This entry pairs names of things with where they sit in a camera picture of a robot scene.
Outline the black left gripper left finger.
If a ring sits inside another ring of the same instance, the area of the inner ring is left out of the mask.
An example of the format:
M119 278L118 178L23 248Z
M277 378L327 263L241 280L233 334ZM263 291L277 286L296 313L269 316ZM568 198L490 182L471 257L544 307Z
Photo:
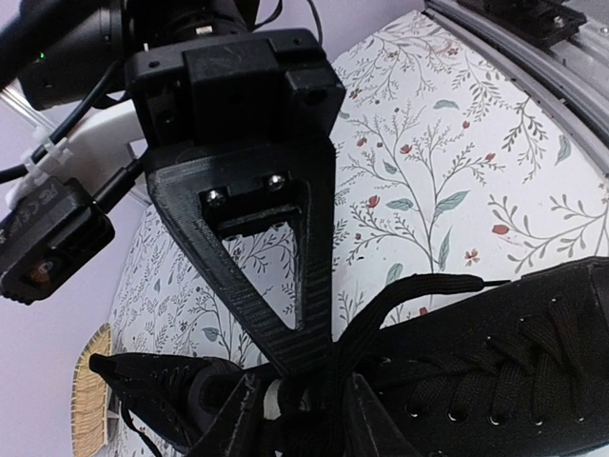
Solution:
M194 418L202 435L187 456L254 456L264 420L264 386L255 374L244 374L236 383L208 378L196 395Z

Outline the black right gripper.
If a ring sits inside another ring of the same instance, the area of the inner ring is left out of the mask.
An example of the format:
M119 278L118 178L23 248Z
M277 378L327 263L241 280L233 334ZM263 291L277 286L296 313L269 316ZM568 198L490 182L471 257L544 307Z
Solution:
M152 147L327 135L345 98L306 29L208 36L140 51L128 59L126 83Z

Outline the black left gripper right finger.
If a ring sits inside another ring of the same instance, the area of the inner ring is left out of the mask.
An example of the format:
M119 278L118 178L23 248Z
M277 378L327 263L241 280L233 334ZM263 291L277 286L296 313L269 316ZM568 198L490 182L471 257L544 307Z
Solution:
M421 456L361 374L352 374L345 384L344 429L346 456Z

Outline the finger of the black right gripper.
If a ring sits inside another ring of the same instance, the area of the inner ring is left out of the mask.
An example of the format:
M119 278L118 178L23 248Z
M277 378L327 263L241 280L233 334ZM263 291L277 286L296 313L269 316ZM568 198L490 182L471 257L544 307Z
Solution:
M282 144L149 149L147 190L186 258L284 376L331 345L335 151Z

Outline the black front canvas sneaker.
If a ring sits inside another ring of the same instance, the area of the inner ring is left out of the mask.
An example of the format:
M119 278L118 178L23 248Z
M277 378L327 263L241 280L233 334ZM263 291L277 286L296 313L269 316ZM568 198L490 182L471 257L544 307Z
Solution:
M273 432L285 456L342 456L344 387L360 374L422 456L579 456L608 444L608 261L487 282L386 286L334 344L323 404Z

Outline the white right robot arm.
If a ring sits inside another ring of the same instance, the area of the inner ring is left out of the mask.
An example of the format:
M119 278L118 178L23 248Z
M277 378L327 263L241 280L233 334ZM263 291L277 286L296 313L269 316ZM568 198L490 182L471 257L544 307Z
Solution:
M44 300L113 238L139 177L177 246L284 376L331 346L336 159L345 89L319 32L269 30L254 1L24 1L1 31L1 82L72 115L16 170L1 293ZM224 248L293 231L286 326Z

